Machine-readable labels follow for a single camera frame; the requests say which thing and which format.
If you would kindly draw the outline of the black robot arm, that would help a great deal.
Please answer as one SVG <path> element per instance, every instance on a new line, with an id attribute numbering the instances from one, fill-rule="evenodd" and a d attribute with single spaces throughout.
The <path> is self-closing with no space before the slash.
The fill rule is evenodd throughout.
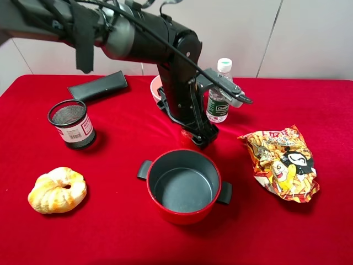
<path id="1" fill-rule="evenodd" d="M 160 108 L 201 149 L 218 128 L 202 106 L 196 83 L 202 43 L 196 33 L 165 15 L 127 1 L 2 1 L 1 42 L 11 38 L 64 43 L 76 50 L 77 68 L 93 69 L 94 48 L 112 60 L 153 63 L 162 80 Z"/>

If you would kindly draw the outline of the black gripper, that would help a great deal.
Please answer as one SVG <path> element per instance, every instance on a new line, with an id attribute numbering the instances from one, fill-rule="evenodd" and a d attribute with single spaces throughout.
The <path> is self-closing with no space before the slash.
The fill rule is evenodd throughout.
<path id="1" fill-rule="evenodd" d="M 162 81 L 162 87 L 157 89 L 161 97 L 158 108 L 171 121 L 193 132 L 192 142 L 199 149 L 205 149 L 217 139 L 219 129 L 212 123 L 204 125 L 205 119 L 196 97 L 196 69 L 183 62 L 165 62 L 157 68 Z"/>

